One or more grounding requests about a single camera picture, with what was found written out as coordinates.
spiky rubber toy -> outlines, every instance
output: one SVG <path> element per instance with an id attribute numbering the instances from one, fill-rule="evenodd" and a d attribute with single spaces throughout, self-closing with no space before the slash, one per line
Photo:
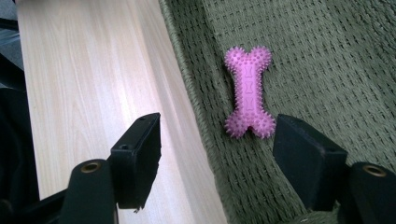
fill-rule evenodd
<path id="1" fill-rule="evenodd" d="M 262 106 L 262 71 L 270 62 L 271 52 L 266 47 L 256 47 L 250 53 L 238 47 L 227 51 L 225 64 L 235 75 L 236 109 L 225 121 L 231 137 L 240 138 L 247 129 L 260 138 L 274 133 L 275 121 Z"/>

pink dog toy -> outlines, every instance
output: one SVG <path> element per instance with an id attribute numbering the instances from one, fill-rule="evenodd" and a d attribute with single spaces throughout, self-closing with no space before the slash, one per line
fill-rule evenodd
<path id="1" fill-rule="evenodd" d="M 231 137 L 240 138 L 247 129 L 260 138 L 274 133 L 275 121 L 262 107 L 261 73 L 270 62 L 271 52 L 265 47 L 256 47 L 250 53 L 238 47 L 227 51 L 225 63 L 235 73 L 236 109 L 225 121 Z"/>

metal screw hole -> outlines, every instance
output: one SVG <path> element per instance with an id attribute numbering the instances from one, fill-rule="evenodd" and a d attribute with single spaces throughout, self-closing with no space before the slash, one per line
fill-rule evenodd
<path id="1" fill-rule="evenodd" d="M 99 170 L 101 164 L 97 161 L 90 162 L 88 164 L 85 164 L 84 166 L 81 167 L 81 172 L 85 174 L 89 174 L 92 172 L 95 172 Z"/>
<path id="2" fill-rule="evenodd" d="M 378 168 L 373 165 L 365 165 L 363 166 L 363 170 L 369 173 L 370 175 L 375 175 L 378 177 L 384 177 L 387 175 L 387 173 L 385 173 L 385 171 L 383 171 L 381 168 Z"/>

wooden table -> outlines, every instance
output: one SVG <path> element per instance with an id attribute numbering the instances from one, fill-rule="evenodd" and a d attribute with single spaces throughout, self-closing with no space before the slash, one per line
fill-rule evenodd
<path id="1" fill-rule="evenodd" d="M 157 0 L 19 0 L 40 197 L 106 159 L 134 122 L 162 114 L 160 168 L 145 209 L 120 223 L 225 223 Z"/>

dark fabric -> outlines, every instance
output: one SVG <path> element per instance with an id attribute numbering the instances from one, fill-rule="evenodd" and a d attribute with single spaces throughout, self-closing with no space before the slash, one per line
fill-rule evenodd
<path id="1" fill-rule="evenodd" d="M 0 89 L 0 199 L 14 210 L 38 201 L 27 95 Z"/>
<path id="2" fill-rule="evenodd" d="M 23 71 L 0 54 L 0 83 L 18 91 L 26 91 Z"/>

